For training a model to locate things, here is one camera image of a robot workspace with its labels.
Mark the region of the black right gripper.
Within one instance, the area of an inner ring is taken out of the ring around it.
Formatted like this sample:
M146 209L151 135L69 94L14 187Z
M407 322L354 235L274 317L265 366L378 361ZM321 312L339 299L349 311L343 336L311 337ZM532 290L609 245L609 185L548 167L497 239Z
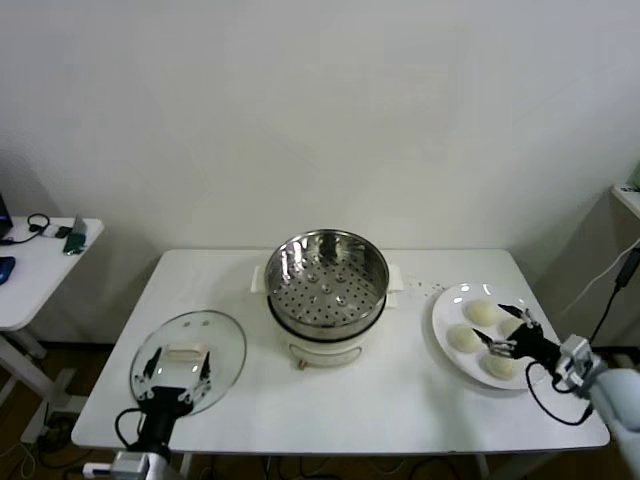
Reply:
M531 358L547 371L555 371L561 358L560 346L543 335L540 325L531 317L528 308L522 310L515 305L498 304L498 307L518 320L513 325L518 328L509 336L509 340L493 340L482 331L473 328L474 334L492 354L511 354L513 359Z

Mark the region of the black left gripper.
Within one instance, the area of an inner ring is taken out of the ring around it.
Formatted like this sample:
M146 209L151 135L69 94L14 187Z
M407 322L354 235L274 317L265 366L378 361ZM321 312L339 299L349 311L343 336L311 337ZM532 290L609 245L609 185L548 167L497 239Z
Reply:
M157 373L161 348L140 349L133 362L133 395L144 414L139 434L139 450L152 453L169 453L169 441L178 419L191 414L194 403L200 403L211 390L211 351L182 361L187 376L187 386L152 387L151 380Z

